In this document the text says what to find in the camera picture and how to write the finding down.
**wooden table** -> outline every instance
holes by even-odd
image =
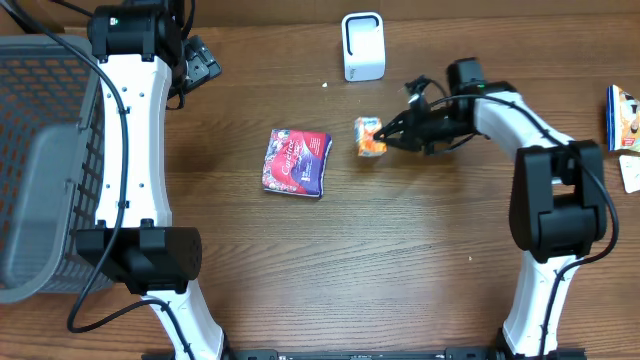
[[[353,120],[404,110],[404,82],[444,81],[453,60],[477,56],[488,79],[512,82],[558,130],[601,143],[607,86],[640,94],[640,15],[387,22],[385,31],[384,79],[347,84],[338,25],[195,30],[224,73],[167,115],[167,187],[175,224],[202,234],[200,284],[238,349],[427,350],[494,339],[520,268],[507,220],[513,165],[484,139],[435,158],[357,158]],[[269,132],[280,127],[333,135],[322,200],[263,192]],[[637,359],[639,198],[623,192],[617,156],[606,180],[620,243],[577,273],[559,340],[594,359]],[[0,307],[0,357],[135,359],[170,349],[150,309],[69,334],[74,299]],[[116,286],[91,296],[78,321],[135,300]]]

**white container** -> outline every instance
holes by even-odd
[[[374,12],[349,14],[342,19],[344,77],[347,81],[377,80],[384,75],[382,18]]]

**basket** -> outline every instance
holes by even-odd
[[[64,36],[91,54],[83,38]],[[44,36],[0,37],[0,303],[79,292],[104,161],[98,76]],[[102,274],[92,291],[110,286]]]

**small orange packet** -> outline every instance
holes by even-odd
[[[373,135],[382,129],[382,121],[377,117],[359,117],[355,121],[358,156],[375,157],[387,152],[387,144],[373,140]]]

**gray plastic bin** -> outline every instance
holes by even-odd
[[[45,36],[0,37],[0,303],[79,292],[92,270],[75,234],[93,227],[102,186],[98,80]]]

